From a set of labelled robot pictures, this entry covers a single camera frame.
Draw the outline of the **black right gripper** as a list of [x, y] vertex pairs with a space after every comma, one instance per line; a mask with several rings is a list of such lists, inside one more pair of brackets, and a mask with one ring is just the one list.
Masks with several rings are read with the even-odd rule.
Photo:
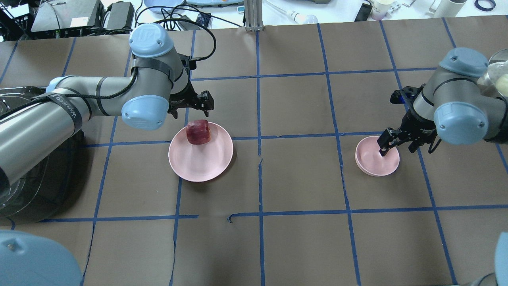
[[433, 121], [417, 114], [414, 108], [414, 102], [422, 90], [422, 88], [403, 88], [392, 93], [391, 103], [405, 103], [408, 110], [398, 129], [387, 128], [377, 139], [381, 157], [385, 157], [390, 149], [406, 142], [410, 142], [408, 150], [411, 154], [417, 152], [421, 145], [434, 144], [437, 132]]

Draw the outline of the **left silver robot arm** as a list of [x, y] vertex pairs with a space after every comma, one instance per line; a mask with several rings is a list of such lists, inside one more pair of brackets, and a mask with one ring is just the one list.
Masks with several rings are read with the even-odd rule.
[[160, 128], [167, 115], [214, 109], [210, 92], [196, 93], [189, 71], [198, 58], [179, 54], [168, 32], [144, 23], [129, 35], [131, 76], [65, 76], [46, 92], [1, 116], [1, 188], [8, 188], [95, 116], [118, 116], [130, 127]]

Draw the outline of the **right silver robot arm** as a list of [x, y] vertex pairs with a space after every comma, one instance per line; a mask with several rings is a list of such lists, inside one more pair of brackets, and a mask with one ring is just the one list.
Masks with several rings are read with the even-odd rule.
[[458, 47], [444, 56], [427, 83], [396, 89], [390, 103], [405, 103], [408, 110], [398, 129], [387, 128], [378, 138], [380, 155], [406, 142], [411, 153], [425, 144], [432, 153], [440, 141], [506, 144], [507, 96], [487, 96], [479, 86], [488, 66], [480, 52]]

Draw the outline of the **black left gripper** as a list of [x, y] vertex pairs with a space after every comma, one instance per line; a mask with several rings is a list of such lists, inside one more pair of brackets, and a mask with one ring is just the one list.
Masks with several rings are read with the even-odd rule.
[[170, 106], [168, 114], [174, 119], [178, 119], [179, 108], [193, 108], [203, 112], [209, 112], [215, 109], [214, 98], [209, 91], [202, 92], [202, 101], [198, 99], [198, 94], [195, 92], [191, 81], [189, 80], [189, 73], [196, 69], [196, 62], [190, 56], [180, 56], [181, 63], [183, 64], [183, 72], [177, 79], [176, 84], [180, 84], [183, 88], [178, 89], [176, 92], [170, 94]]

